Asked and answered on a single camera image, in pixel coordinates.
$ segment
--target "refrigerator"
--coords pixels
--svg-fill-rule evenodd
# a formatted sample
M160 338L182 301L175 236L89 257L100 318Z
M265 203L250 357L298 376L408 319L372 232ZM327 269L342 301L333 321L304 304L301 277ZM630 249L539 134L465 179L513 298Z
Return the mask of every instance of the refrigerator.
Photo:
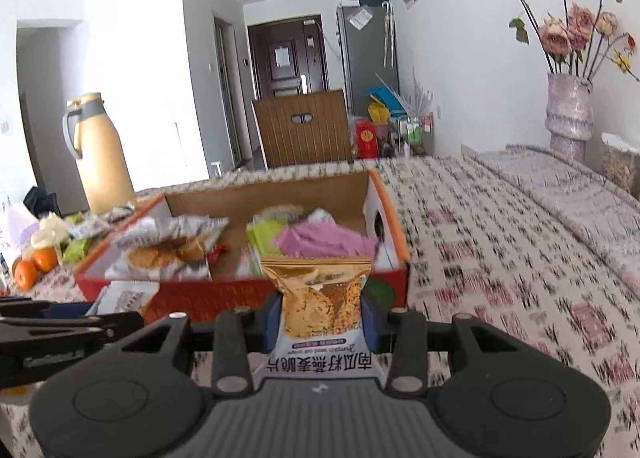
M386 10L381 6L370 7L373 19L362 30L358 30L349 19L359 10L359 6L338 7L338 32L342 50L347 112L350 115L368 118L367 108L372 101L366 92L382 85L376 73L382 77L387 86L399 92L398 59L396 57L392 68L389 38L386 68L383 67Z

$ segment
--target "kettle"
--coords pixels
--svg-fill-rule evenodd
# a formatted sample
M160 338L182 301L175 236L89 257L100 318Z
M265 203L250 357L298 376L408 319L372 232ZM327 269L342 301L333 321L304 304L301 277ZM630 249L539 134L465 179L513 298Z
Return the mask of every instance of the kettle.
M118 131L104 109L98 92L66 103L62 133L76 159L78 173L94 215L123 205L135 196ZM75 118L73 138L70 120Z

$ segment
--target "lavender ceramic vase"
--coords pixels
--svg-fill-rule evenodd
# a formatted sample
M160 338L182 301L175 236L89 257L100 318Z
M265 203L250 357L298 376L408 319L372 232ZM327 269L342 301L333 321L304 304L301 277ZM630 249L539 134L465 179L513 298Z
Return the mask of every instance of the lavender ceramic vase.
M587 140L593 136L591 83L566 73L550 73L545 127L551 149L584 162Z

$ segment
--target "chair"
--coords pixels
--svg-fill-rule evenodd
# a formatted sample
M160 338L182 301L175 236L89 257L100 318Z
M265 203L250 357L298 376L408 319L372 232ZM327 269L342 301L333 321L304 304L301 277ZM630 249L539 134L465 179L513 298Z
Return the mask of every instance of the chair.
M342 90L254 101L267 167L353 163Z

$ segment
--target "thermos handle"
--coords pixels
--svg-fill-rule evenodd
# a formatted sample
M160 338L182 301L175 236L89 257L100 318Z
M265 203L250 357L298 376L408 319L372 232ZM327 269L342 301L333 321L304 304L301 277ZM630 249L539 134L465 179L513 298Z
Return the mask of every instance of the thermos handle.
M75 115L80 115L81 113L82 108L78 108L76 110L68 110L62 117L62 136L65 137L66 148L76 160L82 160L82 152L79 151L79 149L76 149L76 146L74 146L74 140L71 138L71 135L69 133L69 119L71 117L74 117Z

